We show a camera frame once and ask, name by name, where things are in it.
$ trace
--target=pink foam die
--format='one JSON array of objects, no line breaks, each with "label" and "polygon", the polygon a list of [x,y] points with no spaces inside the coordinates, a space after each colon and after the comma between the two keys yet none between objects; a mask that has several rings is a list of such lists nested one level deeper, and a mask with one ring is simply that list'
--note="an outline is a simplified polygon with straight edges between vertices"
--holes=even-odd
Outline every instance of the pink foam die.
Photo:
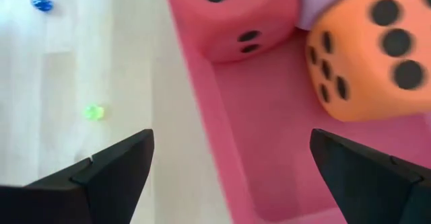
[{"label": "pink foam die", "polygon": [[299,0],[173,0],[179,24],[214,63],[238,61],[285,40]]}]

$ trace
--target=pink tray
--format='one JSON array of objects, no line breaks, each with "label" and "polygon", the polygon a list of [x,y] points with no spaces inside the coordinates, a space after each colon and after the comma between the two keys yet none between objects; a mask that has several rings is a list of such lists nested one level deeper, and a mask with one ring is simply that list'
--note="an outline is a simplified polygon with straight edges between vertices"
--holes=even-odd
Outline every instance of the pink tray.
[{"label": "pink tray", "polygon": [[199,55],[180,26],[178,34],[235,224],[345,223],[312,159],[313,128],[431,167],[422,115],[362,123],[328,116],[307,73],[305,31],[253,59],[223,65]]}]

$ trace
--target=floor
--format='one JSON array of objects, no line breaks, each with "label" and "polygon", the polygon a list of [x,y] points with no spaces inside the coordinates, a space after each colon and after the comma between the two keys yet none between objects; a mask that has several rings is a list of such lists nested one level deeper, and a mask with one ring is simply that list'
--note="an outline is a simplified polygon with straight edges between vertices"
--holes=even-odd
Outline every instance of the floor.
[{"label": "floor", "polygon": [[[54,2],[45,15],[0,0],[0,184],[151,127],[156,153],[132,223],[231,223],[166,0]],[[103,120],[83,117],[90,104]]]}]

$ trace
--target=light wood surface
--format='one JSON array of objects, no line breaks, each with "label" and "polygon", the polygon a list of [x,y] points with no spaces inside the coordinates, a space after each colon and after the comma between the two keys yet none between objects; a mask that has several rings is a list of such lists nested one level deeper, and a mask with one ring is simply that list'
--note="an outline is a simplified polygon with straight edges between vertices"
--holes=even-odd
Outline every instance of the light wood surface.
[{"label": "light wood surface", "polygon": [[[166,0],[0,0],[0,184],[24,185],[153,127],[132,223],[230,223]],[[83,117],[89,104],[106,117]]]}]

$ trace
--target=pink box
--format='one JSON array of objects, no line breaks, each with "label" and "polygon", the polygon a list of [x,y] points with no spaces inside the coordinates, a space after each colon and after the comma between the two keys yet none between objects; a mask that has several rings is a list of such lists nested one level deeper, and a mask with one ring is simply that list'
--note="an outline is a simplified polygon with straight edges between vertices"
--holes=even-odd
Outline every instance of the pink box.
[{"label": "pink box", "polygon": [[[175,4],[171,3],[175,17]],[[206,61],[177,25],[187,69],[235,224],[344,224],[309,149],[322,128],[431,167],[423,115],[343,123],[319,105],[304,60],[307,32],[252,59]]]}]

